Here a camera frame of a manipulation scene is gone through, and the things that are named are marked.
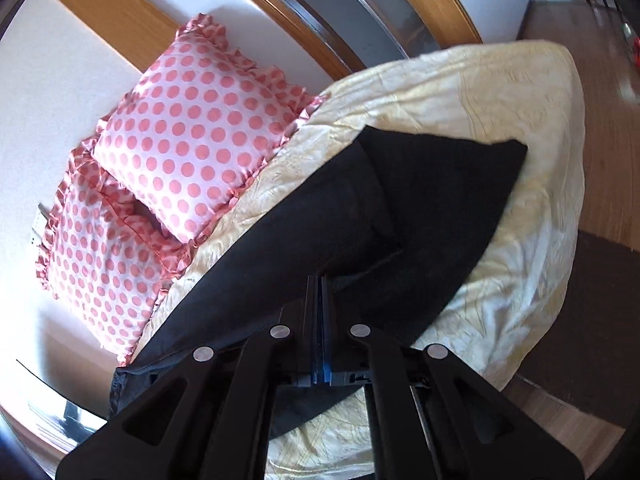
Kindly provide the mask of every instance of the wooden floor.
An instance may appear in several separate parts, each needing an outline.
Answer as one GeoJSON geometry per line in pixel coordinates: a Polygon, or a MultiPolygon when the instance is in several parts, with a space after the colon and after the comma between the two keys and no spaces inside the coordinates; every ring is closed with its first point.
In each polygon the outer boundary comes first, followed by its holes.
{"type": "Polygon", "coordinates": [[[507,384],[503,394],[571,450],[582,462],[586,476],[598,468],[625,432],[551,397],[518,376],[507,384]]]}
{"type": "MultiPolygon", "coordinates": [[[[580,228],[640,250],[640,75],[629,60],[621,30],[615,12],[545,2],[532,6],[522,38],[564,44],[580,74],[586,105],[580,228]]],[[[576,454],[587,476],[624,432],[520,377],[504,393],[576,454]]]]}

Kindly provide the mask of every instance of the pillow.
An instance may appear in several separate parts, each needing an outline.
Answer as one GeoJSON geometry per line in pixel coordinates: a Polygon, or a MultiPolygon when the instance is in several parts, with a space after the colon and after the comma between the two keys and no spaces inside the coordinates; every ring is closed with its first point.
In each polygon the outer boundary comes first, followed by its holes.
{"type": "Polygon", "coordinates": [[[124,365],[190,254],[134,213],[133,194],[90,155],[97,137],[69,156],[36,274],[124,365]]]}
{"type": "Polygon", "coordinates": [[[200,14],[102,124],[94,157],[197,245],[318,104],[229,49],[225,27],[200,14]]]}

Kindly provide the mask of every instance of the cream satin sheet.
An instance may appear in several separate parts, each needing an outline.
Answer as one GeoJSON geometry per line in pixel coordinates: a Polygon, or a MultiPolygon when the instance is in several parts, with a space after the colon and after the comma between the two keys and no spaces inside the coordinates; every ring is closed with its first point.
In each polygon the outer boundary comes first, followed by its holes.
{"type": "MultiPolygon", "coordinates": [[[[244,232],[366,124],[487,143],[517,139],[529,153],[493,240],[415,343],[444,344],[502,389],[554,322],[572,268],[584,193],[584,102],[570,54],[547,42],[462,46],[359,72],[323,95],[327,101],[198,250],[138,351],[244,232]]],[[[360,391],[271,442],[266,478],[347,479],[372,471],[360,391]]]]}

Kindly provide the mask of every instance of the black cloth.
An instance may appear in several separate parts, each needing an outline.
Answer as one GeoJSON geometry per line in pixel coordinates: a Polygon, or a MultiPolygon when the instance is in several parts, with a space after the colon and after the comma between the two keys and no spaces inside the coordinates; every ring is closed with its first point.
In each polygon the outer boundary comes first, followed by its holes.
{"type": "MultiPolygon", "coordinates": [[[[516,140],[479,144],[366,127],[249,229],[180,302],[136,361],[118,368],[119,412],[194,348],[222,349],[277,322],[306,277],[335,277],[335,300],[411,345],[474,268],[526,156],[516,140]]],[[[286,388],[272,436],[355,388],[286,388]]]]}

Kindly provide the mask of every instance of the dark brown rug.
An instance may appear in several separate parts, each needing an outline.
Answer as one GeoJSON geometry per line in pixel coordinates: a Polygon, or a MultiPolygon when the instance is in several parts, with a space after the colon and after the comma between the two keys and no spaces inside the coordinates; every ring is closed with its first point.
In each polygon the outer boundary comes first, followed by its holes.
{"type": "Polygon", "coordinates": [[[626,428],[640,404],[640,253],[579,232],[564,306],[518,373],[626,428]]]}

